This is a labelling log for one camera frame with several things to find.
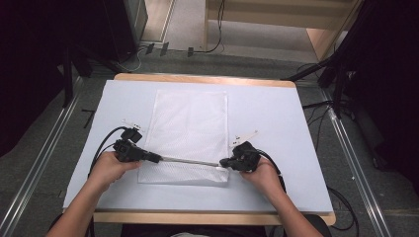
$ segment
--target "white table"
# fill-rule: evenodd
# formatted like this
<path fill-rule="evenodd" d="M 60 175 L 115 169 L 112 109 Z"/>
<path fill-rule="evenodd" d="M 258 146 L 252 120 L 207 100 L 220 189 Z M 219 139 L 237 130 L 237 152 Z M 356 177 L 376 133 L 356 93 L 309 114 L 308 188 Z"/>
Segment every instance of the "white table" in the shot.
<path fill-rule="evenodd" d="M 102 139 L 122 119 L 146 130 L 157 90 L 225 91 L 228 137 L 258 129 L 250 142 L 264 150 L 281 169 L 296 207 L 320 215 L 327 224 L 336 217 L 327 193 L 294 83 L 244 78 L 119 74 L 108 81 L 83 153 L 71 178 L 63 207 L 83 186 Z M 119 134 L 111 136 L 108 144 Z M 137 145 L 143 147 L 145 138 Z M 119 223 L 278 225 L 269 202 L 239 174 L 231 172 L 226 187 L 139 184 L 127 172 L 102 195 L 95 221 Z"/>

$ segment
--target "small white marker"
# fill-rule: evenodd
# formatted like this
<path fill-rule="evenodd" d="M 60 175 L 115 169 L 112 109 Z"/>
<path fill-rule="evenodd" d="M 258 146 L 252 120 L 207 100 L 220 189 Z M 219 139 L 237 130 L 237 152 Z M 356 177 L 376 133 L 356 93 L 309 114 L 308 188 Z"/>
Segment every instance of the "small white marker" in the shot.
<path fill-rule="evenodd" d="M 235 146 L 243 144 L 244 142 L 246 142 L 247 140 L 249 140 L 253 136 L 257 135 L 258 132 L 259 132 L 258 130 L 255 130 L 252 133 L 236 136 L 235 140 L 230 143 L 230 147 L 235 147 Z"/>
<path fill-rule="evenodd" d="M 129 126 L 132 126 L 133 128 L 138 129 L 138 130 L 141 129 L 141 127 L 139 125 L 134 124 L 133 122 L 130 122 L 130 121 L 126 121 L 125 118 L 123 119 L 123 123 L 125 123 L 126 125 L 129 125 Z"/>

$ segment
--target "metal rod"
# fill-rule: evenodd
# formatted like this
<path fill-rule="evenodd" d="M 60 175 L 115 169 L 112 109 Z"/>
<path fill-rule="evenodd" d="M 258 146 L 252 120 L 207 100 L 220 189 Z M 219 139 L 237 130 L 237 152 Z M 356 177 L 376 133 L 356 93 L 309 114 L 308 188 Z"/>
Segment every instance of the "metal rod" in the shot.
<path fill-rule="evenodd" d="M 332 100 L 330 94 L 327 91 L 322 89 L 321 94 L 324 100 Z M 379 207 L 377 199 L 373 193 L 373 190 L 371 189 L 361 164 L 358 161 L 358 157 L 354 151 L 351 141 L 349 140 L 343 123 L 336 117 L 333 110 L 329 110 L 329 116 L 332 120 L 332 124 L 335 128 L 336 134 L 338 135 L 339 141 L 345 153 L 345 157 L 348 161 L 348 165 L 351 168 L 361 198 L 364 201 L 364 205 L 366 206 L 367 213 L 370 216 L 377 236 L 392 236 L 385 222 L 381 208 Z"/>
<path fill-rule="evenodd" d="M 30 172 L 28 173 L 25 181 L 22 183 L 20 189 L 16 193 L 12 203 L 10 204 L 6 216 L 0 225 L 0 236 L 8 237 L 12 236 L 13 231 L 18 224 L 19 219 L 24 212 L 32 193 L 37 186 L 38 181 L 41 178 L 43 170 L 45 169 L 49 157 L 61 136 L 61 133 L 64 131 L 65 126 L 74 110 L 75 105 L 77 104 L 79 98 L 79 91 L 83 86 L 83 79 L 78 77 L 75 85 L 74 92 L 75 95 L 71 100 L 69 106 L 61 110 L 61 113 L 55 122 L 51 132 L 49 133 L 48 138 L 46 139 L 43 147 L 38 154 L 37 159 L 34 162 Z"/>
<path fill-rule="evenodd" d="M 211 162 L 204 162 L 204 161 L 194 161 L 194 160 L 184 160 L 184 159 L 177 159 L 177 158 L 164 157 L 164 156 L 161 157 L 161 161 L 220 167 L 220 165 L 218 163 L 211 163 Z"/>

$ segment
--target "hand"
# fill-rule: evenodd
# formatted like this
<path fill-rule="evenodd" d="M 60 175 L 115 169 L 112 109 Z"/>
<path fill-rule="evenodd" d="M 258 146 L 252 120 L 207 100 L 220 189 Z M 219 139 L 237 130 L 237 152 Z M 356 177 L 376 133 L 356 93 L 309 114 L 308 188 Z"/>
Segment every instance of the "hand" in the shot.
<path fill-rule="evenodd" d="M 120 179 L 126 171 L 140 166 L 140 162 L 120 162 L 116 157 L 116 152 L 106 151 L 98 158 L 88 182 L 99 191 L 104 192 L 111 183 Z"/>
<path fill-rule="evenodd" d="M 268 198 L 271 194 L 285 193 L 274 165 L 266 158 L 261 158 L 258 168 L 252 173 L 240 172 L 240 175 Z"/>

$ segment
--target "wooden frame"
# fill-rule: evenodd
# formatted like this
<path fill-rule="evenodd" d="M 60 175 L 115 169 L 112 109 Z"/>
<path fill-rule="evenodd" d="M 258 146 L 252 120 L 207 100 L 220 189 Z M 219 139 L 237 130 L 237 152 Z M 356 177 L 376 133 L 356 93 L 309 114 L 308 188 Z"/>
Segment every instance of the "wooden frame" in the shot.
<path fill-rule="evenodd" d="M 209 83 L 249 86 L 295 87 L 290 81 L 258 80 L 233 77 L 190 76 L 169 74 L 118 74 L 115 80 Z M 332 225 L 334 212 L 316 213 Z M 96 222 L 160 223 L 160 224 L 217 224 L 217 225 L 281 225 L 275 212 L 202 212 L 202 211 L 132 211 L 97 209 Z"/>
<path fill-rule="evenodd" d="M 319 60 L 324 59 L 342 31 L 356 17 L 362 0 L 228 0 L 224 21 L 307 28 Z M 207 0 L 208 20 L 217 20 L 220 0 Z"/>

